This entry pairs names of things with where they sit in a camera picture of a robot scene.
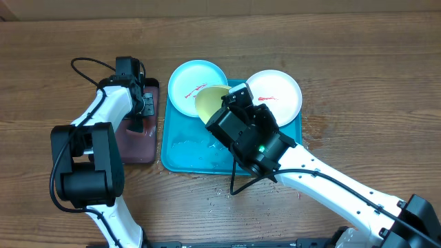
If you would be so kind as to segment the yellow green plate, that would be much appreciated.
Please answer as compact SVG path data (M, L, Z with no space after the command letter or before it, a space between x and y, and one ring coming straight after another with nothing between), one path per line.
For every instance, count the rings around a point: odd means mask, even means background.
M231 89L228 85L213 85L202 89L195 99L195 107L199 119L207 124L209 119L221 108L222 96L229 94Z

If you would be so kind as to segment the light blue plate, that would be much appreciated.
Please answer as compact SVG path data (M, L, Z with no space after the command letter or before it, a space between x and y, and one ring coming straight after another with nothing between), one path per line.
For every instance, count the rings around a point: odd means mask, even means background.
M173 71L168 83L168 96L181 114L197 117L196 95L213 85L227 85L225 73L210 61L191 60Z

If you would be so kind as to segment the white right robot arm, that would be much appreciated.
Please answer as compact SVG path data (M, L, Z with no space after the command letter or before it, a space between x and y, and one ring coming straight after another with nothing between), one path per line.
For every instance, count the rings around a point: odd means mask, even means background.
M215 85L196 95L206 129L254 182L268 178L317 200L353 226L333 247L439 247L440 222L425 199L408 201L376 191L317 159L283 134L265 105L254 105L246 83Z

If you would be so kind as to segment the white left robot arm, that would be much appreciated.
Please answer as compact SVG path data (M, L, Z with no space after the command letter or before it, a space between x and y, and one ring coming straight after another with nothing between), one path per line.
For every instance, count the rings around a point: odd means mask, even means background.
M116 58L112 70L95 83L96 98L80 117L52 129L49 194L61 211L87 214L108 247L151 247L122 197L125 174L115 134L123 120L132 121L130 131L143 131L144 119L155 113L145 87L158 81L132 56Z

